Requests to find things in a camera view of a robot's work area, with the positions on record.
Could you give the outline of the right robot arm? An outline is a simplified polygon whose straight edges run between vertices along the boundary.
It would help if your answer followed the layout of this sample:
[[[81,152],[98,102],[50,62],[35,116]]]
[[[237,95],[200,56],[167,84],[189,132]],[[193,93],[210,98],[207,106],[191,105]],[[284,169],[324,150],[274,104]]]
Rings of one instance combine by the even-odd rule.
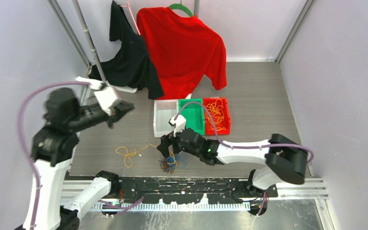
[[[258,142],[229,142],[221,139],[207,139],[188,128],[181,132],[171,132],[161,137],[157,150],[165,157],[186,152],[201,162],[214,166],[236,162],[262,165],[251,170],[247,191],[258,197],[270,186],[279,182],[301,185],[305,173],[309,151],[281,134]]]

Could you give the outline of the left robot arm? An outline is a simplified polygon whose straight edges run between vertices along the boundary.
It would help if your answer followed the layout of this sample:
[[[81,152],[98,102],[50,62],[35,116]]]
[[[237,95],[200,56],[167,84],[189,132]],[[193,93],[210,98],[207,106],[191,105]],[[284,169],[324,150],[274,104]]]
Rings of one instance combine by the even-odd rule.
[[[109,113],[98,103],[82,106],[74,91],[66,87],[53,90],[45,107],[46,122],[34,135],[31,150],[26,152],[34,175],[28,213],[19,229],[76,230],[96,202],[106,196],[114,198],[121,190],[117,174],[100,171],[70,202],[60,203],[65,175],[79,143],[77,134],[100,123],[113,128],[135,107],[120,99],[111,104]]]

